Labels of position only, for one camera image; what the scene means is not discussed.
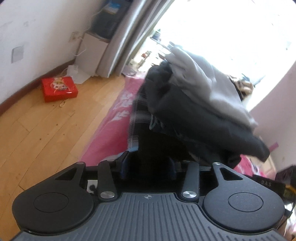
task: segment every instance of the red box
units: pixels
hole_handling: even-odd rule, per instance
[[[45,102],[75,98],[78,95],[78,89],[71,77],[55,77],[41,81]]]

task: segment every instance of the brown baseboard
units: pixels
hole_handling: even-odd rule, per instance
[[[73,60],[70,60],[70,61],[54,68],[53,70],[47,72],[46,74],[31,81],[30,83],[25,85],[23,88],[21,88],[19,91],[15,92],[12,96],[10,96],[8,99],[6,99],[3,103],[0,104],[0,115],[2,115],[5,111],[7,111],[14,103],[19,101],[22,97],[24,97],[31,90],[37,88],[41,83],[41,79],[50,78],[50,77],[60,74],[64,69],[66,69],[69,65],[72,65],[74,62],[75,62],[75,60],[73,59]]]

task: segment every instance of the triangular cutout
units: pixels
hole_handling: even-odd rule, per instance
[[[62,175],[58,176],[55,178],[56,180],[63,180],[63,181],[71,181],[76,173],[77,168],[72,168],[69,171],[63,173]]]
[[[232,171],[229,171],[228,169],[222,167],[220,168],[220,172],[222,173],[222,176],[225,181],[235,181],[235,180],[242,180],[241,177],[233,173]]]

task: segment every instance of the silver screw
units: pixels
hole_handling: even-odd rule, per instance
[[[100,194],[101,198],[104,198],[104,199],[110,199],[110,198],[113,198],[115,197],[115,193],[114,192],[110,192],[110,191],[105,191],[105,192],[102,192]]]
[[[185,198],[195,198],[197,194],[193,191],[185,191],[182,193],[182,196]]]

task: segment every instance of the black cable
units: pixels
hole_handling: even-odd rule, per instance
[[[277,230],[280,229],[280,228],[283,226],[283,224],[284,224],[284,223],[285,223],[285,222],[291,217],[291,215],[292,215],[292,213],[293,213],[293,210],[294,210],[295,206],[296,206],[296,194],[294,194],[294,201],[293,201],[293,206],[292,206],[292,209],[291,209],[291,211],[290,211],[290,214],[286,217],[285,221],[283,221],[283,222],[278,226]]]

